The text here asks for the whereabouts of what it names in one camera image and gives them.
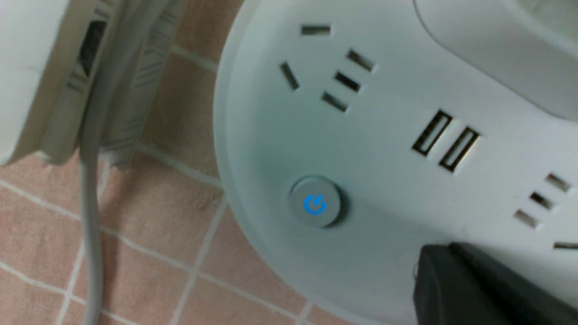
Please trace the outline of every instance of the tile floor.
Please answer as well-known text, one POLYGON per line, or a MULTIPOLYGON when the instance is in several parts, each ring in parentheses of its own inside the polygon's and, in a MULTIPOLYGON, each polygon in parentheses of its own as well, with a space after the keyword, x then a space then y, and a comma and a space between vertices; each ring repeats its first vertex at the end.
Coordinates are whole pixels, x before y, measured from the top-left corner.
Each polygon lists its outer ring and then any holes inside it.
MULTIPOLYGON (((347 324, 266 266, 220 186, 212 95, 241 4, 183 3, 133 168, 101 168, 103 325, 347 324)), ((0 169, 0 325, 81 324, 86 270, 76 169, 76 158, 63 168, 27 158, 0 169)))

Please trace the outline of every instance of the white cable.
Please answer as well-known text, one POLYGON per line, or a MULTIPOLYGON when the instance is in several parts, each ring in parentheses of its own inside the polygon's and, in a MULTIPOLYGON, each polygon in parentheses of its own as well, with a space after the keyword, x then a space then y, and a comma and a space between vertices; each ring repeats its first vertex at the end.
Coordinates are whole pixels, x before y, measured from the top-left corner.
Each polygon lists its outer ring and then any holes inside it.
POLYGON ((98 213, 97 165, 102 129, 126 67, 170 0, 144 0, 119 31, 98 72, 80 137, 80 207, 86 246, 88 293, 84 325, 97 325, 102 308, 102 240, 98 213))

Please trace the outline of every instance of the gray cable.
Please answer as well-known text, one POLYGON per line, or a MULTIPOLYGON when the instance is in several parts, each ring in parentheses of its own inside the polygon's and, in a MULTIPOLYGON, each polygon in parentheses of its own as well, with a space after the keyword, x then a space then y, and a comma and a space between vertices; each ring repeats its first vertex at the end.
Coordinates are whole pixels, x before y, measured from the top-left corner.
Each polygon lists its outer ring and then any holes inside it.
POLYGON ((113 94, 126 67, 170 0, 143 0, 129 22, 119 30, 98 72, 80 136, 79 190, 86 248, 88 293, 84 325, 97 325, 102 308, 102 240, 98 213, 97 165, 102 129, 113 94))

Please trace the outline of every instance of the grout line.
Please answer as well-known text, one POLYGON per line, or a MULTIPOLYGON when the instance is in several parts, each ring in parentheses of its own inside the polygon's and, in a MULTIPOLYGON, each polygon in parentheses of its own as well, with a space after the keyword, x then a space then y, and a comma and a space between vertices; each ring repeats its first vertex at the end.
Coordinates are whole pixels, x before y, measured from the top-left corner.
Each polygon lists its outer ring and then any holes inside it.
POLYGON ((201 246, 201 249, 199 250, 199 255, 197 256, 197 259, 195 260, 195 263, 192 266, 191 275, 187 281, 187 284, 185 285, 185 287, 183 289, 183 293, 181 294, 181 297, 179 298, 179 304, 177 305, 177 308, 175 309, 175 311, 173 313, 171 325, 177 325, 179 322, 180 315, 183 313, 184 305, 187 302, 187 298, 192 291, 192 287, 195 285, 195 281, 196 281, 197 276, 199 275, 200 270, 201 270, 201 265, 203 264, 203 261, 205 260, 205 257, 207 256, 207 254, 209 252, 211 242, 213 241, 213 237, 215 236, 215 233, 217 232, 217 227, 221 223, 221 219, 223 219, 223 215, 225 214, 226 209, 227 209, 227 199, 223 198, 223 201, 219 205, 219 207, 217 209, 217 213, 215 214, 215 217, 213 218, 213 221, 211 221, 211 225, 209 227, 209 230, 207 231, 207 234, 205 235, 205 238, 203 239, 203 245, 201 246))
POLYGON ((20 195, 20 196, 28 199, 28 200, 34 202, 34 203, 36 203, 36 204, 38 204, 38 205, 40 205, 40 206, 42 206, 42 207, 44 207, 44 208, 50 209, 50 210, 52 210, 52 211, 56 211, 56 212, 58 212, 58 213, 62 213, 63 215, 69 216, 69 217, 71 217, 71 218, 73 218, 73 219, 80 220, 80 217, 79 217, 77 214, 72 213, 72 212, 70 212, 70 211, 68 211, 68 210, 66 210, 66 209, 62 209, 61 207, 59 207, 59 206, 57 206, 57 205, 50 204, 50 203, 48 203, 48 202, 44 202, 44 201, 42 201, 40 198, 38 198, 38 197, 36 197, 36 196, 34 196, 34 195, 32 195, 32 194, 28 194, 28 193, 26 193, 25 191, 22 191, 21 189, 19 189, 18 187, 13 186, 13 185, 11 185, 11 184, 8 184, 8 183, 4 182, 3 180, 0 180, 0 187, 4 187, 5 189, 10 190, 10 191, 12 191, 12 192, 14 192, 14 193, 16 193, 16 194, 18 194, 18 195, 20 195))
POLYGON ((64 317, 66 316, 68 306, 71 303, 72 290, 74 290, 74 286, 76 284, 76 281, 78 280, 78 276, 80 274, 80 267, 82 266, 83 259, 84 259, 84 241, 80 241, 80 247, 78 248, 76 260, 72 268, 71 279, 68 282, 68 286, 66 287, 66 293, 64 294, 64 302, 62 303, 62 307, 60 308, 60 313, 58 314, 58 318, 56 321, 58 325, 62 325, 64 322, 64 317))
MULTIPOLYGON (((36 204, 38 204, 38 205, 40 205, 40 206, 43 206, 43 207, 45 207, 45 208, 47 208, 47 209, 51 209, 51 210, 53 210, 53 211, 55 211, 55 212, 62 213, 62 214, 67 215, 67 216, 69 216, 69 217, 71 217, 71 218, 73 218, 73 219, 80 220, 80 217, 79 217, 78 215, 76 215, 76 214, 74 214, 74 213, 72 213, 72 212, 70 212, 70 211, 68 211, 68 210, 62 209, 62 208, 60 208, 59 206, 55 206, 55 205, 53 205, 53 204, 46 203, 46 202, 42 201, 41 199, 39 199, 39 198, 37 198, 37 197, 35 197, 35 196, 33 196, 33 195, 30 195, 30 194, 28 194, 28 193, 26 193, 26 192, 23 192, 22 190, 14 187, 14 186, 12 186, 12 185, 10 185, 10 184, 7 184, 7 183, 5 183, 5 182, 3 182, 3 181, 1 181, 1 180, 0 180, 0 187, 5 187, 5 188, 7 188, 8 190, 14 191, 16 194, 19 194, 19 195, 21 195, 21 196, 29 199, 30 201, 32 201, 32 202, 34 202, 34 203, 36 203, 36 204)), ((130 239, 128 239, 127 237, 123 236, 123 235, 120 234, 118 231, 115 231, 115 230, 112 230, 112 229, 109 229, 109 228, 103 227, 103 226, 101 226, 101 230, 102 230, 102 232, 105 232, 105 233, 107 233, 107 234, 109 234, 109 235, 112 235, 112 236, 118 238, 121 242, 125 243, 127 246, 133 248, 134 250, 137 250, 137 251, 139 251, 139 252, 141 252, 141 253, 144 253, 144 254, 147 254, 147 255, 149 255, 149 256, 155 257, 155 258, 157 258, 157 259, 159 259, 159 260, 161 260, 161 261, 164 261, 164 262, 166 262, 166 263, 168 263, 168 264, 170 264, 170 265, 172 265, 172 266, 174 266, 174 267, 183 269, 183 270, 185 270, 185 271, 190 271, 190 270, 191 270, 190 267, 184 265, 183 263, 181 263, 181 262, 179 262, 179 261, 177 261, 177 260, 174 260, 174 259, 172 259, 172 258, 170 258, 170 257, 164 256, 164 255, 162 255, 162 254, 160 254, 160 253, 157 253, 157 252, 155 252, 155 251, 153 251, 153 250, 150 250, 150 249, 148 249, 148 248, 145 248, 145 247, 143 247, 143 246, 138 245, 137 243, 132 242, 130 239)))
MULTIPOLYGON (((72 296, 72 297, 71 297, 71 300, 74 301, 74 302, 78 302, 78 303, 81 304, 82 306, 86 306, 86 300, 84 300, 84 299, 82 299, 82 298, 79 298, 79 297, 77 297, 77 296, 72 296)), ((115 321, 117 321, 117 322, 119 322, 119 323, 122 323, 122 324, 126 324, 126 325, 138 325, 137 323, 131 322, 130 320, 125 319, 125 318, 122 318, 122 317, 120 317, 119 315, 115 315, 115 314, 107 311, 106 309, 101 309, 101 314, 103 314, 103 315, 105 315, 105 316, 107 316, 107 317, 109 317, 109 318, 111 318, 111 319, 113 319, 113 320, 115 320, 115 321)))
POLYGON ((212 185, 214 187, 218 187, 218 188, 223 188, 223 186, 221 185, 221 181, 217 178, 214 178, 212 176, 208 176, 203 174, 202 172, 199 172, 195 169, 192 169, 191 167, 183 164, 182 162, 174 159, 173 157, 164 154, 156 149, 153 149, 151 147, 148 147, 142 143, 138 143, 136 145, 136 149, 138 151, 140 151, 141 153, 144 153, 148 156, 152 156, 156 159, 158 159, 160 162, 162 162, 163 164, 172 167, 188 176, 190 176, 191 178, 198 180, 199 182, 205 183, 205 184, 209 184, 212 185))
POLYGON ((120 240, 121 242, 125 243, 127 246, 129 246, 130 248, 132 248, 132 249, 134 249, 134 250, 136 250, 136 251, 138 251, 138 252, 141 252, 141 253, 143 253, 143 254, 149 255, 149 256, 151 256, 151 257, 154 257, 154 258, 156 258, 156 259, 158 259, 158 260, 161 260, 161 261, 163 261, 163 262, 165 262, 165 263, 167 263, 167 264, 170 264, 170 265, 172 265, 172 266, 174 266, 174 267, 176 267, 176 268, 180 268, 180 269, 185 270, 185 271, 187 271, 187 272, 188 272, 188 271, 191 271, 191 268, 188 267, 188 266, 186 266, 186 265, 184 265, 183 263, 181 263, 181 262, 179 262, 179 261, 177 261, 177 260, 174 260, 174 259, 172 259, 172 258, 170 258, 170 257, 168 257, 168 256, 164 256, 164 255, 161 254, 161 253, 157 253, 157 252, 155 252, 155 251, 153 251, 153 250, 150 250, 150 249, 148 249, 148 248, 145 248, 145 247, 143 247, 143 246, 140 246, 140 245, 138 245, 137 243, 132 242, 130 239, 128 239, 127 237, 123 236, 123 234, 120 234, 120 233, 119 233, 118 231, 116 231, 116 230, 112 230, 112 229, 110 229, 110 228, 102 227, 102 226, 101 226, 101 230, 102 230, 102 232, 104 232, 105 234, 109 234, 109 235, 111 235, 111 236, 113 236, 113 237, 118 238, 118 240, 120 240))
POLYGON ((313 308, 313 303, 311 301, 307 300, 305 307, 303 307, 303 310, 299 314, 299 318, 295 321, 295 325, 305 324, 305 322, 307 321, 307 316, 309 316, 309 313, 311 312, 312 308, 313 308))
POLYGON ((237 288, 237 287, 235 287, 235 286, 232 286, 232 285, 230 285, 230 284, 228 284, 228 283, 226 283, 226 282, 223 282, 223 281, 221 281, 221 280, 219 280, 219 279, 217 279, 217 278, 215 278, 215 277, 213 277, 213 276, 210 276, 210 275, 208 275, 208 274, 204 274, 204 273, 201 273, 201 272, 199 272, 199 275, 198 275, 198 276, 199 276, 201 279, 210 281, 210 282, 214 283, 215 285, 218 285, 218 286, 220 286, 220 287, 222 287, 222 288, 224 288, 224 289, 227 289, 227 290, 229 290, 229 291, 233 291, 234 293, 238 294, 238 295, 241 296, 241 297, 247 298, 247 299, 252 300, 252 301, 255 301, 255 302, 257 302, 257 303, 259 303, 259 304, 261 304, 261 305, 263 305, 263 306, 265 306, 265 307, 268 307, 269 309, 273 310, 274 312, 277 312, 277 313, 279 313, 279 314, 282 314, 282 315, 285 315, 285 316, 287 316, 287 317, 290 317, 291 319, 293 319, 293 320, 295 320, 295 321, 299 321, 299 317, 293 315, 292 313, 286 311, 285 309, 283 309, 283 308, 281 308, 281 307, 278 307, 278 306, 275 306, 275 305, 271 304, 270 302, 265 301, 265 300, 263 300, 263 299, 261 299, 261 298, 255 297, 254 295, 252 295, 252 294, 250 294, 250 293, 248 293, 248 292, 245 292, 245 291, 243 291, 242 289, 239 289, 239 288, 237 288))
POLYGON ((52 291, 54 293, 60 293, 62 295, 64 295, 66 293, 66 292, 64 292, 63 289, 60 289, 60 288, 57 288, 55 286, 51 286, 47 283, 29 278, 29 277, 25 276, 24 274, 20 273, 15 268, 12 268, 8 264, 1 262, 1 261, 0 261, 0 269, 3 269, 4 271, 6 271, 8 273, 11 273, 12 275, 17 276, 18 278, 20 278, 22 281, 24 281, 25 283, 27 283, 29 285, 37 286, 37 287, 43 288, 45 290, 52 291))
POLYGON ((200 56, 197 53, 193 53, 190 52, 176 44, 173 44, 171 51, 179 56, 184 57, 185 59, 209 70, 212 71, 214 73, 217 73, 218 71, 218 64, 216 64, 215 62, 207 59, 207 58, 203 58, 202 56, 200 56))
POLYGON ((102 194, 104 193, 104 191, 106 189, 106 185, 108 184, 109 177, 110 177, 110 164, 108 163, 108 161, 105 161, 105 167, 101 173, 101 179, 100 179, 100 182, 98 182, 98 188, 97 188, 99 200, 101 199, 102 194))

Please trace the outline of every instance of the white adapter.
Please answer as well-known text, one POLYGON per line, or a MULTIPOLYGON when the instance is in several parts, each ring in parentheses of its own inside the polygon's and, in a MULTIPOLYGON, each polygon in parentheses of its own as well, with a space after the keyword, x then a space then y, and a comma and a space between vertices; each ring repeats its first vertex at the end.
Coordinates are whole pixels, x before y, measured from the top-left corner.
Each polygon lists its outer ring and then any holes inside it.
MULTIPOLYGON (((36 153, 62 165, 77 147, 93 82, 119 26, 140 1, 0 4, 0 165, 36 153)), ((152 107, 183 7, 174 0, 116 90, 102 153, 126 167, 152 107)))

